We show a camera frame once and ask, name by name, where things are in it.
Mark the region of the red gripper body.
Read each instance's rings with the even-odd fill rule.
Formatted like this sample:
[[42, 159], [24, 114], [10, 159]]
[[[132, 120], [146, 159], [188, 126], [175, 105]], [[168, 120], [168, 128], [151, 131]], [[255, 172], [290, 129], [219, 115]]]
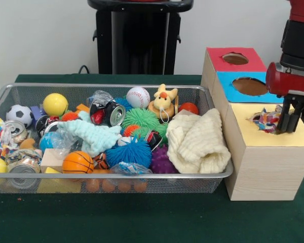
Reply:
[[304, 71], [287, 68], [279, 62], [272, 62], [266, 73], [266, 87], [271, 94], [304, 96]]

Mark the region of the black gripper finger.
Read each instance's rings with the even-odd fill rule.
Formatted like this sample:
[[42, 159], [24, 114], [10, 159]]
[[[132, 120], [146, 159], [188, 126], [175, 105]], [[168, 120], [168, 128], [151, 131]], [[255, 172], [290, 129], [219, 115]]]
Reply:
[[289, 109], [291, 105], [292, 97], [290, 95], [286, 95], [283, 101], [283, 107], [281, 110], [281, 115], [279, 118], [279, 122], [277, 125], [277, 129], [280, 133], [285, 133], [288, 128], [288, 123], [290, 119]]
[[294, 112], [290, 114], [287, 132], [295, 132], [304, 109], [304, 97], [293, 97], [290, 104], [293, 106]]

